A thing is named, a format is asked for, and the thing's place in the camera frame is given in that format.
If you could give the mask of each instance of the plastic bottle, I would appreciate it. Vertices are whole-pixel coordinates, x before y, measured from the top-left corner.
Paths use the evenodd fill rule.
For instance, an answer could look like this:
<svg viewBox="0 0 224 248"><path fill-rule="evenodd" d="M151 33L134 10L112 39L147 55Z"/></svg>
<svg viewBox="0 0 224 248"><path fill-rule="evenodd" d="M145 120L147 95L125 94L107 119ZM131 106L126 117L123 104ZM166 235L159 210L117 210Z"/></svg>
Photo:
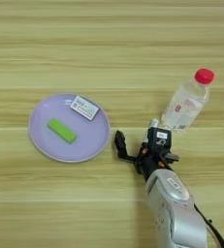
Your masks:
<svg viewBox="0 0 224 248"><path fill-rule="evenodd" d="M209 100L209 84L214 73L200 69L195 76L181 85L162 115L163 125L171 130L184 130L195 120Z"/></svg>

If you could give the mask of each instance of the green eraser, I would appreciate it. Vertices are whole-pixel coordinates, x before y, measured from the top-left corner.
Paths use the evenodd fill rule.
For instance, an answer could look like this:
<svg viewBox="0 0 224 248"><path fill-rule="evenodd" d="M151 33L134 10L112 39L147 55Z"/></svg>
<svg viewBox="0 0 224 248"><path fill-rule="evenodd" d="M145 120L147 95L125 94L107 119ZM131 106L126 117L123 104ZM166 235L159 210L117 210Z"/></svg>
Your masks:
<svg viewBox="0 0 224 248"><path fill-rule="evenodd" d="M77 137L73 130L61 123L56 118L52 118L48 122L48 127L51 128L55 134L69 143L72 143Z"/></svg>

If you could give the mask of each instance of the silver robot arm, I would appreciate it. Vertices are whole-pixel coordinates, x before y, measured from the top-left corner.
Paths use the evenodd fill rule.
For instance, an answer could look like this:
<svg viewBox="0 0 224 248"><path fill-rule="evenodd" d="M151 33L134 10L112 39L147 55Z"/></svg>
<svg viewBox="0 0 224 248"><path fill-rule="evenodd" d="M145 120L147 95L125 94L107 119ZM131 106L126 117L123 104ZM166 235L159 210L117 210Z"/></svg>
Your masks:
<svg viewBox="0 0 224 248"><path fill-rule="evenodd" d="M169 166L178 161L178 156L171 153L171 131L159 129L156 119L150 121L137 157L127 154L122 132L116 131L114 142L118 157L132 162L136 172L144 176L158 248L208 248L207 226L224 248L222 235L199 210L192 195Z"/></svg>
<svg viewBox="0 0 224 248"><path fill-rule="evenodd" d="M146 182L159 248L207 248L207 227L192 196L171 170L156 170Z"/></svg>

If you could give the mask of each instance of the wood grain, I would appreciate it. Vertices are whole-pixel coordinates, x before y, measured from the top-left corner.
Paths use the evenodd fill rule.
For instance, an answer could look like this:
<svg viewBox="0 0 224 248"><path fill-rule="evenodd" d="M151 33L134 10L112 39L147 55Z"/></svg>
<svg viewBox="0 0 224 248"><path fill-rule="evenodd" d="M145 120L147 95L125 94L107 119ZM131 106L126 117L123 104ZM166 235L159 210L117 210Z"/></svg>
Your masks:
<svg viewBox="0 0 224 248"><path fill-rule="evenodd" d="M224 235L224 1L0 0L0 248L155 247L144 181L116 159L113 134L136 154L149 118L200 67L216 82L192 128L174 134L175 169ZM66 92L112 124L108 147L79 165L27 135L33 107Z"/></svg>

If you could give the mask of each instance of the lavender plate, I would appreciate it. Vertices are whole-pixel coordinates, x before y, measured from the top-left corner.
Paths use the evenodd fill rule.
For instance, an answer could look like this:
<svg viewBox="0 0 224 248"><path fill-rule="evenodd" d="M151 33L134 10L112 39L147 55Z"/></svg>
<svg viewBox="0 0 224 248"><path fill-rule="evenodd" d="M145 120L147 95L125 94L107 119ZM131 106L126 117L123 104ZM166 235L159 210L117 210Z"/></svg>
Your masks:
<svg viewBox="0 0 224 248"><path fill-rule="evenodd" d="M36 147L50 158L67 163L89 160L99 154L107 145L110 137L110 123L104 111L99 108L93 120L88 120L70 108L74 94L50 96L40 102L29 118L29 136ZM47 123L57 118L70 127L76 134L76 140L69 144L59 137Z"/></svg>

